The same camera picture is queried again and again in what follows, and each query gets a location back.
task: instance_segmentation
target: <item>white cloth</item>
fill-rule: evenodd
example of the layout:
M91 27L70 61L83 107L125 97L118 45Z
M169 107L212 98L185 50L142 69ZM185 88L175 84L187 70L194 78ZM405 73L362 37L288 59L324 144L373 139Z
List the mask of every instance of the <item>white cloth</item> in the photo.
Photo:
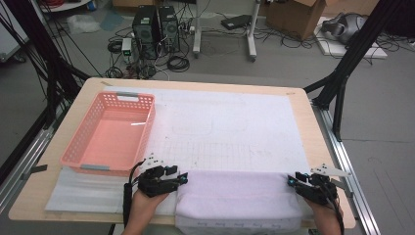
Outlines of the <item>white cloth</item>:
M302 211L287 173L189 170L179 187L176 226L185 234L252 234L300 228Z

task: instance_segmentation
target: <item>black tripod leg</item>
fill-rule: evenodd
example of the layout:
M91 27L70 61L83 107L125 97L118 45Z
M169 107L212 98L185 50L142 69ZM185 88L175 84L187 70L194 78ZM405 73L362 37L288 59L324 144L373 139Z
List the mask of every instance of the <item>black tripod leg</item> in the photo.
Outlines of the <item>black tripod leg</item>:
M343 105L345 102L345 93L346 93L346 79L342 86L340 87L338 94L336 96L336 107L335 107L335 115L333 119L333 133L336 136L336 139L339 142L342 142L342 138L340 135L341 126L342 126L342 114L343 114Z
M324 77L323 79L320 79L320 80L304 87L303 89L304 89L305 93L310 93L311 91L317 90L318 88L325 86L328 82L330 82L332 80L332 74L333 73L331 73L330 75Z

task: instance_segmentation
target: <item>white plastic bag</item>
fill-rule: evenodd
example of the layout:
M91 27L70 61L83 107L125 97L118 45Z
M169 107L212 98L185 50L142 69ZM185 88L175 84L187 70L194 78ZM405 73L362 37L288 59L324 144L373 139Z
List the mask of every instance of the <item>white plastic bag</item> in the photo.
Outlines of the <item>white plastic bag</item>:
M67 18L71 34L82 32L94 32L100 29L100 25L89 15L74 15Z

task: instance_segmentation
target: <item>pink plastic basket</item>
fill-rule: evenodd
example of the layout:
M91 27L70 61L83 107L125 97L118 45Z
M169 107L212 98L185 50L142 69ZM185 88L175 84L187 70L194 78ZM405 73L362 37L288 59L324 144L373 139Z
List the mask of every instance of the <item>pink plastic basket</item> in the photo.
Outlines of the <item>pink plastic basket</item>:
M81 173L127 176L144 158L155 115L153 95L100 92L61 164Z

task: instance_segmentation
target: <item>computer tower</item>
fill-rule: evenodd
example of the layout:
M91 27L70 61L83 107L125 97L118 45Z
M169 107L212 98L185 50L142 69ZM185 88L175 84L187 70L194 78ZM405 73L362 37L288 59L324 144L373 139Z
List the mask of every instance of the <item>computer tower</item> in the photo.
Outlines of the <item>computer tower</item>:
M161 41L157 8L141 5L132 22L135 40L141 59L154 60L158 57L157 45Z
M172 6L159 7L161 39L164 45L164 52L179 52L179 24Z

